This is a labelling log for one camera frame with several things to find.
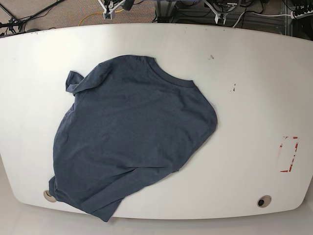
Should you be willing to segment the dark blue T-shirt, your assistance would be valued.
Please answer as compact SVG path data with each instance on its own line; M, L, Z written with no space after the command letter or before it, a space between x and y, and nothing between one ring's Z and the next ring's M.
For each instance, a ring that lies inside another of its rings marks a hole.
M156 59L123 55L71 71L75 101L53 145L49 194L103 221L121 201L179 171L210 138L217 114L191 80Z

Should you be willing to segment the red tape rectangle marking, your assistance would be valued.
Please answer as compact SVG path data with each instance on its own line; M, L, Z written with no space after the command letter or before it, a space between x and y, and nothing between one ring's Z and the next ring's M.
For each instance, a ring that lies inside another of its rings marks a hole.
M278 152L277 167L279 172L291 172L295 155L297 152L299 138L295 136L285 136L281 141Z

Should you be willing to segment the black tripod stand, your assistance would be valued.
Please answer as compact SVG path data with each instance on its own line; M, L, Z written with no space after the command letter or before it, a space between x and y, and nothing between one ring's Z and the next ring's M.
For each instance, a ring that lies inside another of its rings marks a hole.
M44 9L36 12L35 14L22 17L22 18L16 17L3 4L0 4L0 9L4 11L10 17L7 23L0 23L0 28L5 29L4 32L0 33L0 37L4 38L7 36L13 36L13 35L26 33L25 27L28 22L45 17L55 6L63 2L65 2L65 0L56 0L53 4L45 7Z

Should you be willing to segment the white power strip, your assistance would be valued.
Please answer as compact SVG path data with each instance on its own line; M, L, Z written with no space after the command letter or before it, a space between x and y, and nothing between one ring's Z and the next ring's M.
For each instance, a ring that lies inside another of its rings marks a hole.
M291 13L292 19L301 19L304 17L313 15L313 7L312 6L304 6L302 8L297 8Z

